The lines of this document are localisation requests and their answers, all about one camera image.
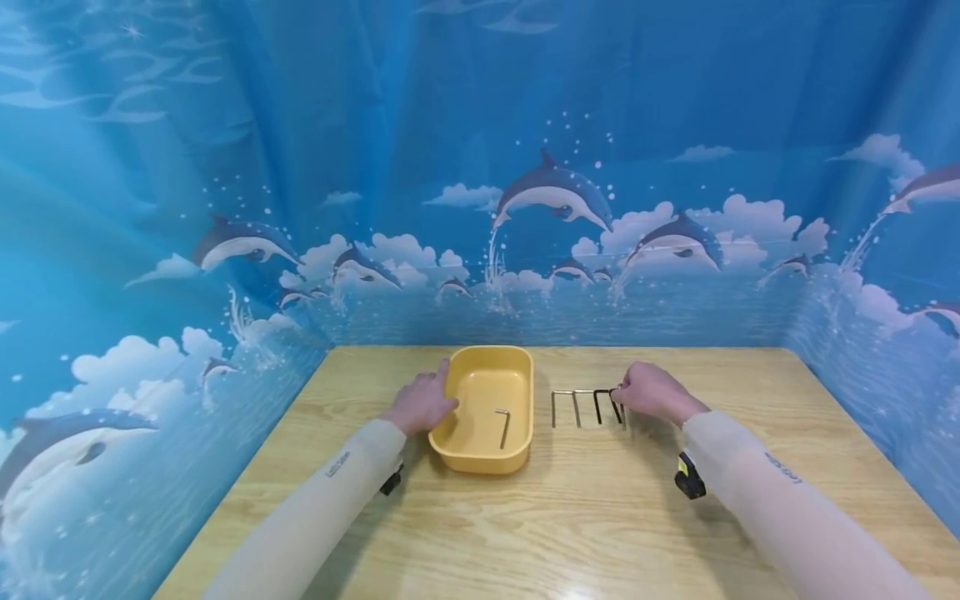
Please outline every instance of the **hand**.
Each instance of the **hand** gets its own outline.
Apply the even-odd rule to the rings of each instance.
[[[414,377],[412,382],[400,388],[394,405],[380,418],[396,425],[407,437],[439,425],[450,411],[460,406],[460,400],[444,394],[449,368],[449,359],[444,359],[437,372],[422,372]]]
[[[611,397],[636,413],[666,419],[678,427],[683,427],[690,417],[710,410],[673,375],[652,363],[631,365]]]

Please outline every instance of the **allen key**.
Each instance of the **allen key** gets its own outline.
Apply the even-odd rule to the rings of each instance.
[[[603,417],[600,413],[600,395],[606,394],[610,397],[610,404],[613,407],[613,413],[616,415],[616,422],[626,429],[626,410],[624,410],[623,414],[621,415],[620,411],[616,407],[616,402],[613,401],[612,392],[613,390],[554,390],[550,392],[550,426],[554,429],[557,428],[557,395],[560,395],[570,396],[573,399],[573,412],[577,418],[577,428],[581,428],[582,424],[580,423],[580,405],[577,402],[578,394],[590,394],[593,396],[593,409],[596,411],[597,424],[602,425]]]
[[[510,411],[498,408],[494,410],[497,415],[505,415],[507,418],[503,421],[503,435],[500,436],[500,449],[507,443],[507,428],[510,427]]]

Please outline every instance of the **wood grain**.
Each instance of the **wood grain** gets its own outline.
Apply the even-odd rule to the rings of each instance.
[[[417,372],[455,348],[333,350],[155,598],[198,598],[276,504]],[[779,348],[528,348],[530,460],[505,477],[446,469],[408,444],[401,488],[353,524],[304,598],[789,598],[735,519],[673,485],[681,438],[609,403],[550,391],[610,388],[635,359],[749,426],[883,543],[938,598],[960,598],[960,544],[806,366]]]

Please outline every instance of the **blue curtain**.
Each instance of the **blue curtain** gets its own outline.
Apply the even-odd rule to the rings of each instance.
[[[960,534],[958,30],[7,0],[0,596],[149,597],[340,344],[785,346]]]

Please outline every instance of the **beige arm sleeve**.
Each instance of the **beige arm sleeve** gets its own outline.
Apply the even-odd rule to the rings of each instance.
[[[405,442],[390,422],[364,425],[253,530],[204,600],[300,600],[364,505],[399,466]]]
[[[867,532],[724,413],[684,425],[686,455],[801,600],[931,598]]]

